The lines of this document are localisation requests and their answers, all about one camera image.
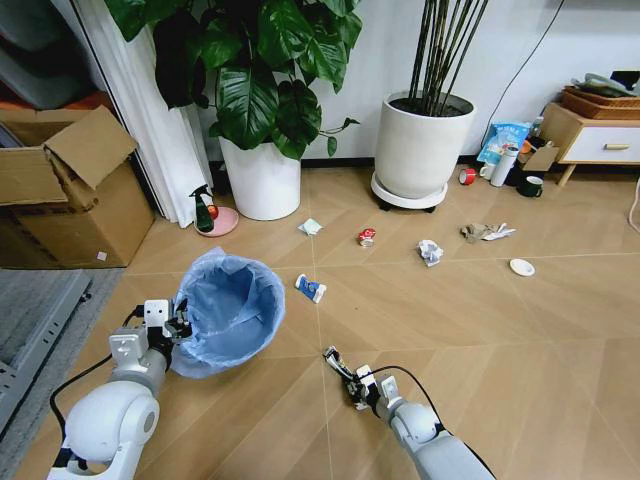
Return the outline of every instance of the wicker basket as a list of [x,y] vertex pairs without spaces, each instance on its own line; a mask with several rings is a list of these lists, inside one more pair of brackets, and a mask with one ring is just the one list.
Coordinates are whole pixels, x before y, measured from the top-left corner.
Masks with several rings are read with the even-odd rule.
[[564,89],[573,95],[589,100],[592,103],[597,103],[598,105],[604,105],[605,107],[640,108],[640,97],[611,98],[596,95],[595,93],[583,92],[576,87],[564,87]]
[[599,105],[583,98],[582,96],[575,95],[575,93],[570,89],[565,89],[562,92],[562,105],[572,112],[586,118],[593,118],[597,120],[640,120],[640,106],[611,107]]

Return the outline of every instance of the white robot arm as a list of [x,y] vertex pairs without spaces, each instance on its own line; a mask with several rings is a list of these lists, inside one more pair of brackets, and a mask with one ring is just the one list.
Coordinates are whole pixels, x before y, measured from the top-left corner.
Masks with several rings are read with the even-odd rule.
[[[128,480],[160,414],[155,396],[171,363],[173,345],[191,335],[186,303],[173,315],[171,300],[147,300],[144,324],[119,328],[109,337],[116,366],[108,383],[76,403],[48,480]],[[102,473],[86,462],[102,463]]]
[[495,477],[459,438],[443,426],[432,406],[410,403],[398,394],[393,376],[377,382],[368,365],[355,373],[343,363],[335,347],[325,360],[343,379],[358,410],[371,408],[409,453],[422,480],[493,480]]

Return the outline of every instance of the floor tile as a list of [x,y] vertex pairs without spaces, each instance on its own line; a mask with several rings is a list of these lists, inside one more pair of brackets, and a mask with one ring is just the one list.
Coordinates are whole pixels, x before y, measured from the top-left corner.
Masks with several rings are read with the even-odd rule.
[[[351,367],[416,374],[445,425],[498,478],[640,480],[640,235],[626,224],[636,179],[574,175],[560,188],[549,176],[543,196],[528,199],[483,179],[462,186],[456,172],[427,214],[381,211],[371,174],[304,170],[297,212],[242,217],[219,239],[154,224],[73,373],[104,357],[136,304],[175,295],[182,272],[218,245],[274,269],[287,314],[271,345],[237,368],[197,381],[168,372],[137,478],[417,479],[389,429],[355,411],[321,360],[334,344]],[[324,226],[315,237],[296,229],[309,217]],[[470,245],[459,229],[471,222],[518,232]],[[365,227],[378,232],[373,248],[356,241]],[[442,246],[440,265],[424,266],[420,239]],[[536,275],[513,274],[512,257],[529,258]],[[328,286],[320,304],[293,287],[300,273]],[[61,410],[109,375],[105,366],[69,387]],[[394,375],[402,395],[424,402],[410,378]],[[49,415],[18,480],[46,475],[59,436]]]
[[172,376],[136,478],[329,479],[321,367],[256,359],[202,381]]
[[[411,262],[424,265],[416,246],[420,240],[433,240],[444,250],[442,262],[487,258],[480,243],[470,245],[460,234],[464,224],[454,201],[445,200],[433,214],[423,211],[373,209],[317,210],[313,216],[325,228],[313,239],[317,265],[355,265]],[[371,248],[360,246],[358,233],[376,230]]]
[[[621,444],[548,343],[345,354],[348,365],[403,365],[441,418],[497,478],[638,478]],[[399,392],[424,403],[401,372]],[[356,411],[329,371],[326,395],[335,479],[418,478],[388,428]]]
[[311,213],[320,209],[378,209],[371,192],[373,168],[317,168],[309,171]]
[[640,338],[560,342],[557,348],[640,465]]
[[533,277],[503,269],[556,340],[640,336],[640,255],[531,259]]
[[493,257],[640,252],[640,235],[627,224],[635,179],[627,175],[577,175],[565,187],[550,177],[540,198],[479,179],[452,185],[450,195],[473,222],[506,222],[517,232],[484,242]]
[[320,356],[317,306],[295,288],[298,275],[304,272],[289,268],[274,271],[285,287],[286,313],[271,344],[259,353],[260,358]]
[[539,340],[493,261],[319,267],[323,345],[397,350]]
[[214,247],[230,254],[253,258],[271,268],[313,265],[311,239],[296,229],[309,218],[301,207],[281,220],[258,222],[240,217],[238,227],[218,238],[198,235],[193,228],[158,219],[127,268],[127,274],[184,272]]

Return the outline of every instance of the crumpled paper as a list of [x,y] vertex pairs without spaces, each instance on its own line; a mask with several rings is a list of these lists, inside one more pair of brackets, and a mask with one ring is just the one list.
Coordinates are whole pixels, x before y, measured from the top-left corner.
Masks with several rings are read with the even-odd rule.
[[420,253],[427,267],[433,267],[440,263],[444,250],[433,240],[420,240],[418,242],[418,253]]
[[309,218],[302,225],[298,226],[298,230],[302,230],[307,235],[315,235],[320,231],[322,225],[316,222],[313,218]]
[[485,225],[483,223],[471,223],[460,229],[467,243],[476,243],[478,240],[497,240],[498,238],[509,237],[516,232],[515,228],[507,228],[507,224]]

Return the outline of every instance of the trash bin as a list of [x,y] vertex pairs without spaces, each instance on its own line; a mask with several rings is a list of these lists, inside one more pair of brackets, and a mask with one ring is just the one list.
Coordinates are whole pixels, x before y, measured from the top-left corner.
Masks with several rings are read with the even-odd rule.
[[173,352],[171,368],[204,378],[239,365],[273,339],[284,317],[284,286],[257,260],[217,247],[182,278],[176,305],[187,299],[193,334]]

